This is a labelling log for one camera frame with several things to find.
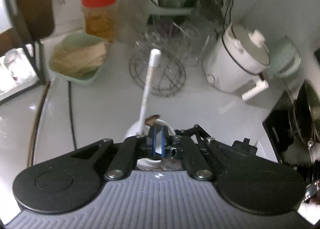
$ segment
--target screw head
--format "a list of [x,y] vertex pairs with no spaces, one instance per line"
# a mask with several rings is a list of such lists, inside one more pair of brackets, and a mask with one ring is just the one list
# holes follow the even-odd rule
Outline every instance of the screw head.
[[212,176],[212,173],[207,169],[201,169],[196,172],[198,178],[209,178]]
[[107,175],[110,178],[120,178],[123,176],[123,172],[122,170],[119,170],[119,169],[113,169],[113,170],[110,170]]
[[207,142],[213,142],[213,141],[215,141],[215,138],[208,137],[208,138],[205,138],[205,140],[206,140]]

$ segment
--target plastic jar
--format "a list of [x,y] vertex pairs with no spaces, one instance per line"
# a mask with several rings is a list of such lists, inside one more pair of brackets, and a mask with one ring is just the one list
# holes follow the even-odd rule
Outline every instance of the plastic jar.
[[113,42],[116,0],[81,0],[85,32]]

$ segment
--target white countertop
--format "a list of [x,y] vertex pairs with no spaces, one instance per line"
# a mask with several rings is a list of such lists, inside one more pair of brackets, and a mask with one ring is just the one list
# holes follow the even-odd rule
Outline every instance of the white countertop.
[[[43,41],[45,57],[49,58],[53,47],[63,36]],[[122,142],[127,129],[139,118],[142,89],[132,80],[128,69],[130,49],[114,43],[103,70],[88,87],[72,84],[75,134],[78,147],[91,144],[102,138]],[[262,121],[275,105],[283,91],[282,84],[271,83],[270,87],[244,102],[240,97],[225,94],[207,84],[202,66],[187,67],[187,80],[181,92],[171,98],[151,96],[147,116],[160,114],[161,119],[174,129],[188,129],[201,125],[218,141],[232,145],[233,141],[251,139],[258,147],[258,155],[276,161],[272,146],[262,126]],[[57,78],[51,87],[52,93],[36,145],[35,162],[57,157],[73,150],[68,114],[68,86],[64,79]],[[0,106],[0,145],[10,154],[1,151],[0,182],[8,197],[13,198],[11,186],[14,177],[26,166],[27,148],[35,109],[42,88],[32,91]],[[10,156],[19,151],[19,161]],[[0,206],[0,218],[7,223],[14,217]]]

